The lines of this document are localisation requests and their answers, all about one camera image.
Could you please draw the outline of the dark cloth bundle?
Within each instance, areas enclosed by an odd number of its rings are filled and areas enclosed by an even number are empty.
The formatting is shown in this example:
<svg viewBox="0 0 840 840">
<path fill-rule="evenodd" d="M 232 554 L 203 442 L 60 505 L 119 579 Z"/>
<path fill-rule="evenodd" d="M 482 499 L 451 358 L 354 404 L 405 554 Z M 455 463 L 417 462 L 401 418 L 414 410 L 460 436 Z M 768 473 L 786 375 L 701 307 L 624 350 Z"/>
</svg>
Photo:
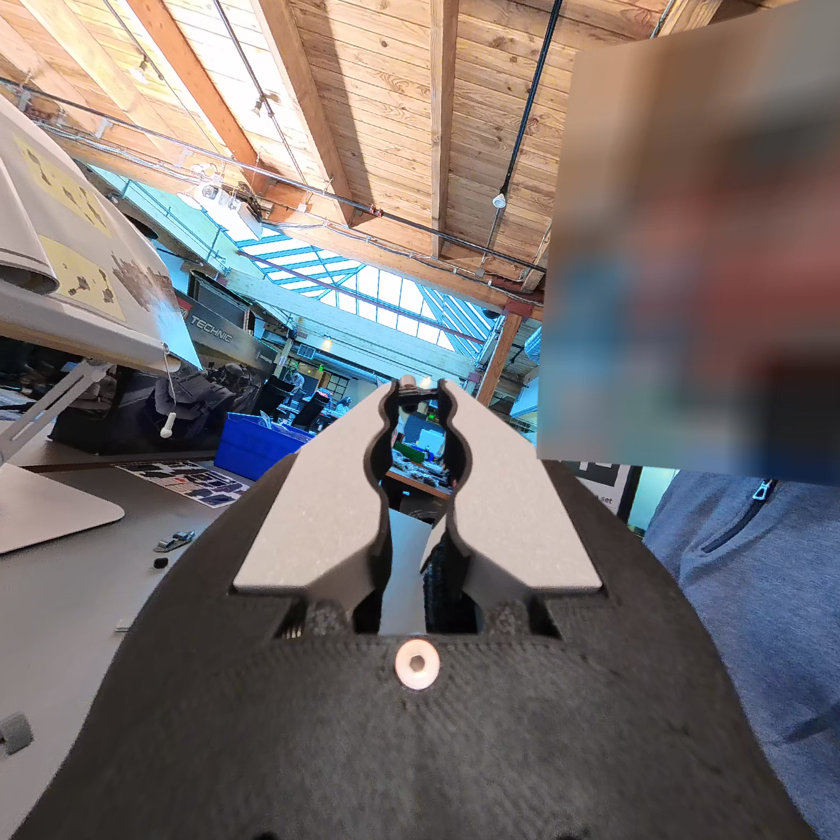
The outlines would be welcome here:
<svg viewBox="0 0 840 840">
<path fill-rule="evenodd" d="M 249 414 L 264 383 L 238 363 L 163 375 L 113 366 L 58 415 L 50 438 L 90 455 L 215 452 L 227 415 Z"/>
</svg>

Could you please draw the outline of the white book stand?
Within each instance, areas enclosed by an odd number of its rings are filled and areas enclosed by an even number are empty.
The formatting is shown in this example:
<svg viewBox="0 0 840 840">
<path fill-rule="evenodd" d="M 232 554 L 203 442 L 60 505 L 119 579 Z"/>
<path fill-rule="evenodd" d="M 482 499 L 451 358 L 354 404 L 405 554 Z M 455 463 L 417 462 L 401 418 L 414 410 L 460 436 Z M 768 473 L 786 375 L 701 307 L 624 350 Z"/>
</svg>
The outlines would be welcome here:
<svg viewBox="0 0 840 840">
<path fill-rule="evenodd" d="M 167 346 L 154 339 L 118 339 L 106 349 L 84 350 L 80 343 L 68 350 L 80 356 L 76 366 L 1 436 L 1 552 L 23 550 L 71 534 L 119 522 L 124 510 L 117 504 L 73 486 L 11 464 L 30 440 L 90 386 L 98 385 L 109 367 L 124 365 L 169 373 Z"/>
</svg>

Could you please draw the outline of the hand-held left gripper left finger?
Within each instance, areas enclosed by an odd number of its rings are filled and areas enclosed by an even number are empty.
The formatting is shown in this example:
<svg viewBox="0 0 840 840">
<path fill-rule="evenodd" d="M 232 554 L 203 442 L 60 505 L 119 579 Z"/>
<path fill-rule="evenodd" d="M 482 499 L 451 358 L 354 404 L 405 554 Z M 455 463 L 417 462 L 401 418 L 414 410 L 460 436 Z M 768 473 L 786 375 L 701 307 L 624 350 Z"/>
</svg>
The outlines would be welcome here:
<svg viewBox="0 0 840 840">
<path fill-rule="evenodd" d="M 380 627 L 392 572 L 381 482 L 397 415 L 393 381 L 298 450 L 234 578 L 237 593 L 334 602 L 354 627 Z"/>
</svg>

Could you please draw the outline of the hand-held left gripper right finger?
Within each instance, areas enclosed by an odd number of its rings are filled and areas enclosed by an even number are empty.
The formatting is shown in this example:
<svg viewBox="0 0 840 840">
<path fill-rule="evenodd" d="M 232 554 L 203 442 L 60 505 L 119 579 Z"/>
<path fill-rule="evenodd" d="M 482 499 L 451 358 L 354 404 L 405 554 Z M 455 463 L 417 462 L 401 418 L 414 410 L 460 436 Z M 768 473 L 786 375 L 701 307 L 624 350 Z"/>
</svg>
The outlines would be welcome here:
<svg viewBox="0 0 840 840">
<path fill-rule="evenodd" d="M 437 385 L 455 488 L 440 540 L 447 594 L 483 613 L 602 589 L 571 515 L 530 441 L 450 380 Z"/>
</svg>

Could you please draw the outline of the black framed white sign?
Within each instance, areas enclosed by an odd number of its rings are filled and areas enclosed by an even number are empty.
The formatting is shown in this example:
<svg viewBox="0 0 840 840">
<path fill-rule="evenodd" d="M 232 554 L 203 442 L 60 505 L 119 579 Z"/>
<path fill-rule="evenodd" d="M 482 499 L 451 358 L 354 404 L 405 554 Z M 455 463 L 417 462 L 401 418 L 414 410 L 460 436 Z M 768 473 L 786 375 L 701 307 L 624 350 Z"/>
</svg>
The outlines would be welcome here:
<svg viewBox="0 0 840 840">
<path fill-rule="evenodd" d="M 580 462 L 574 474 L 625 524 L 629 523 L 643 467 Z"/>
</svg>

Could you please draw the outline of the person's blue sweater torso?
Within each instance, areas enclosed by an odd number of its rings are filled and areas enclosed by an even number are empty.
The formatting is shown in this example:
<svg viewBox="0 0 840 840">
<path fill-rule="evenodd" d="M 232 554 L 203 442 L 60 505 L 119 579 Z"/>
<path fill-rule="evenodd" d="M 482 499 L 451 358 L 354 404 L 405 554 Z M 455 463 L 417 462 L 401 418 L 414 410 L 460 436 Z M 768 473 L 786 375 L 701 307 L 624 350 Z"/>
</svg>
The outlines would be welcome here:
<svg viewBox="0 0 840 840">
<path fill-rule="evenodd" d="M 644 544 L 712 637 L 792 801 L 838 839 L 838 487 L 681 470 Z"/>
</svg>

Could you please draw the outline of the lego instruction booklet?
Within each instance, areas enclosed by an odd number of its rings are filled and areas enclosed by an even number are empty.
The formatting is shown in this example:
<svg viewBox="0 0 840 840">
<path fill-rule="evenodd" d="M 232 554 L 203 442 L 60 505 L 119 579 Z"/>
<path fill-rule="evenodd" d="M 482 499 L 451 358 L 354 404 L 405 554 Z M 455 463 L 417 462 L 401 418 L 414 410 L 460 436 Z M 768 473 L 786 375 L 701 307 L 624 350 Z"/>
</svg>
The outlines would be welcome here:
<svg viewBox="0 0 840 840">
<path fill-rule="evenodd" d="M 154 247 L 6 99 L 1 334 L 135 370 L 200 365 Z"/>
</svg>

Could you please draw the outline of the lego sticker sheet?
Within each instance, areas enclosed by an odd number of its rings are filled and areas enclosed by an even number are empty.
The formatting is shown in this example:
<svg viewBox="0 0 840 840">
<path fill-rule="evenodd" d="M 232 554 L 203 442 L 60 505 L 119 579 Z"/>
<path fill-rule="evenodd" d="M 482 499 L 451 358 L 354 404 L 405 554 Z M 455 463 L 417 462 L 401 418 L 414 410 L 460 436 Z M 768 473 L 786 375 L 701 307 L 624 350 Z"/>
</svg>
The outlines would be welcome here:
<svg viewBox="0 0 840 840">
<path fill-rule="evenodd" d="M 115 467 L 212 509 L 235 504 L 249 489 L 241 480 L 189 460 L 135 462 Z"/>
</svg>

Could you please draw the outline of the skylight window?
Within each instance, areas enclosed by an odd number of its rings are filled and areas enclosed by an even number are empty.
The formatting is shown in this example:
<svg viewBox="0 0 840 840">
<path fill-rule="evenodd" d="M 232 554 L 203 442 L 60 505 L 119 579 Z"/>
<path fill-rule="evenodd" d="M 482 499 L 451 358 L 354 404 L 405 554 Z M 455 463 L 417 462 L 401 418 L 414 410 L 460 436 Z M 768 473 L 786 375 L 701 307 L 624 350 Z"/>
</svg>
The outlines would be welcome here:
<svg viewBox="0 0 840 840">
<path fill-rule="evenodd" d="M 287 234 L 267 232 L 234 243 L 274 287 L 443 350 L 475 359 L 493 330 L 474 303 Z"/>
</svg>

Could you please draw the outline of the blue storage bin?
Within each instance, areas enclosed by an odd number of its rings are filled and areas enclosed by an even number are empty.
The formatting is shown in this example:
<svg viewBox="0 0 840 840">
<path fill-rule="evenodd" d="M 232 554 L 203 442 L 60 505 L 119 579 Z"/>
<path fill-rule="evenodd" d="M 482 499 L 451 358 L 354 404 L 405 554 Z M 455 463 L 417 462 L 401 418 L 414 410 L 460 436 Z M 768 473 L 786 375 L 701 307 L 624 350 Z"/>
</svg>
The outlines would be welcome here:
<svg viewBox="0 0 840 840">
<path fill-rule="evenodd" d="M 257 480 L 315 436 L 315 433 L 275 423 L 263 416 L 228 413 L 214 465 Z"/>
</svg>

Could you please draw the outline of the black ceiling pipe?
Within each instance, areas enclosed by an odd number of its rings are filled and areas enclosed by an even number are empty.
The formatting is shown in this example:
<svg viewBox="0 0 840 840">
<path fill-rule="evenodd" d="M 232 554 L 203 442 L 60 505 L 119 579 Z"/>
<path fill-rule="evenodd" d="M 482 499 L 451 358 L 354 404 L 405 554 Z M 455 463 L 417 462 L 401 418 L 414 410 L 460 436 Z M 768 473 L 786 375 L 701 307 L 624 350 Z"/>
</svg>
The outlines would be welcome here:
<svg viewBox="0 0 840 840">
<path fill-rule="evenodd" d="M 532 107 L 539 88 L 539 83 L 542 78 L 543 69 L 545 68 L 545 64 L 548 58 L 553 34 L 560 19 L 560 13 L 563 3 L 563 1 L 554 1 L 549 13 L 549 21 L 545 30 L 544 37 L 542 39 L 539 57 L 537 59 L 536 66 L 532 75 L 531 86 L 528 91 L 528 96 L 526 99 L 524 109 L 522 111 L 517 136 L 512 147 L 511 157 L 507 166 L 505 178 L 502 182 L 498 194 L 492 200 L 493 207 L 495 207 L 498 211 L 505 209 L 508 204 L 508 192 L 513 177 L 513 172 L 515 171 L 518 156 L 522 147 L 522 143 L 524 141 L 524 136 L 529 126 Z"/>
</svg>

